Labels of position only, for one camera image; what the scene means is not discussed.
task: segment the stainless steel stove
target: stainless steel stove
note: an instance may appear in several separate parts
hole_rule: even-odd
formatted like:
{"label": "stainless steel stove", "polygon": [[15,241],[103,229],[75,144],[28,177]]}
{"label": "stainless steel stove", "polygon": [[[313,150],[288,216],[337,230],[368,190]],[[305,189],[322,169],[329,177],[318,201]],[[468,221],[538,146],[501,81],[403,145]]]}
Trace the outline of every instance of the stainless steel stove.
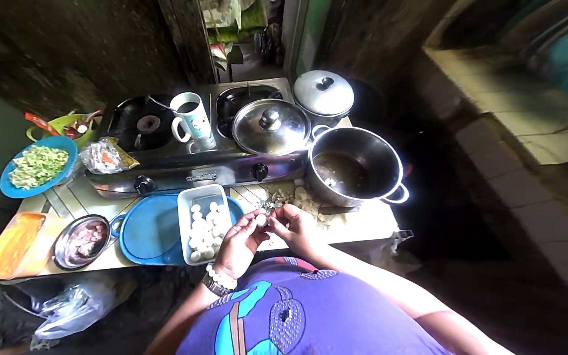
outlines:
{"label": "stainless steel stove", "polygon": [[[118,145],[141,165],[122,173],[86,176],[107,198],[173,193],[207,184],[236,186],[300,178],[307,150],[280,157],[243,152],[231,134],[233,117],[259,99],[283,99],[294,104],[286,78],[205,85],[183,91],[201,96],[216,147],[200,152],[192,140],[180,143],[170,132],[174,115],[147,97],[107,106],[99,136],[114,136]],[[169,104],[174,95],[152,95]]]}

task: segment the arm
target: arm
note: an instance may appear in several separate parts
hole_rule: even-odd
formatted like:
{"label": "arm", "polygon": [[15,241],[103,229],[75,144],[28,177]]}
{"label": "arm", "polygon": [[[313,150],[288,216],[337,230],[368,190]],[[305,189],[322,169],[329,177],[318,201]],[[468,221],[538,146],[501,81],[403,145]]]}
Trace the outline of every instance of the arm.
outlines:
{"label": "arm", "polygon": [[[294,253],[316,267],[339,270],[367,282],[449,351],[470,355],[511,354],[429,291],[321,242],[316,238],[320,231],[314,218],[299,208],[293,205],[277,208],[269,223],[270,231],[284,239]],[[290,223],[288,229],[284,227],[286,223]]]}
{"label": "arm", "polygon": [[[257,247],[269,238],[261,229],[256,228],[254,220],[258,214],[263,213],[264,210],[256,210],[246,214],[229,229],[213,265],[218,275],[238,279],[247,271]],[[154,337],[145,355],[175,354],[194,321],[218,298],[199,282]]]}
{"label": "arm", "polygon": [[201,313],[219,297],[214,295],[202,282],[187,296],[181,307],[170,317],[162,330],[154,337],[146,355],[174,354],[185,333]]}

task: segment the spoon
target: spoon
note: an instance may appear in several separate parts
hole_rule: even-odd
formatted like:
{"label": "spoon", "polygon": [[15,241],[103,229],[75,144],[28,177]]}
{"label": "spoon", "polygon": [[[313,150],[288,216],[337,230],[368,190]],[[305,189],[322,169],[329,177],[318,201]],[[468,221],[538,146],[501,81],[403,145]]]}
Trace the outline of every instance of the spoon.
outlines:
{"label": "spoon", "polygon": [[171,109],[170,106],[165,105],[165,104],[162,104],[161,102],[159,102],[159,101],[153,99],[152,96],[148,95],[148,98],[149,98],[150,100],[152,100],[154,103],[156,103],[157,105],[162,106],[162,107],[165,107],[165,108],[171,110],[171,111],[172,111],[173,113],[175,113],[175,114],[181,115],[176,109]]}

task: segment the blue plate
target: blue plate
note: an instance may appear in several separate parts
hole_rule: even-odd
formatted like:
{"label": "blue plate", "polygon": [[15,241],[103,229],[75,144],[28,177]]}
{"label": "blue plate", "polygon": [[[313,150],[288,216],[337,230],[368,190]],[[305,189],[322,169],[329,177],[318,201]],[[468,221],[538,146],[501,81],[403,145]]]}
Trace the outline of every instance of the blue plate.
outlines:
{"label": "blue plate", "polygon": [[[178,228],[178,194],[143,198],[127,214],[111,222],[111,234],[119,238],[122,253],[141,265],[186,265]],[[232,223],[242,215],[242,207],[231,197],[227,205]],[[119,230],[117,221],[124,220]]]}
{"label": "blue plate", "polygon": [[21,150],[19,154],[15,155],[14,157],[15,158],[21,157],[21,154],[25,150],[28,150],[33,145],[42,145],[44,147],[61,149],[69,153],[69,158],[67,159],[65,167],[57,176],[55,176],[53,179],[49,180],[48,182],[44,183],[43,185],[25,190],[16,187],[10,182],[8,174],[11,173],[16,167],[14,163],[10,161],[8,165],[6,165],[6,167],[4,168],[4,171],[1,173],[0,177],[0,190],[5,196],[12,198],[26,198],[38,195],[39,193],[50,189],[52,186],[68,178],[69,174],[71,173],[71,170],[74,168],[74,163],[76,162],[76,156],[78,155],[78,148],[76,146],[76,142],[74,142],[73,139],[65,136],[47,137],[28,145],[23,150]]}

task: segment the white mug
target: white mug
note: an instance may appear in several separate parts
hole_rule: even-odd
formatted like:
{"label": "white mug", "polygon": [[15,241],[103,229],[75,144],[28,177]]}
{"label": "white mug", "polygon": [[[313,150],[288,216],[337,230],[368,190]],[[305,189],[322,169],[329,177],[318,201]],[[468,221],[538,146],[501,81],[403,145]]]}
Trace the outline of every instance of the white mug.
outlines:
{"label": "white mug", "polygon": [[[185,143],[190,138],[199,139],[211,136],[211,125],[199,95],[193,92],[180,93],[170,101],[170,108],[178,111],[173,111],[175,118],[171,125],[172,135],[178,141]],[[185,131],[185,136],[178,135],[178,125],[181,125]]]}

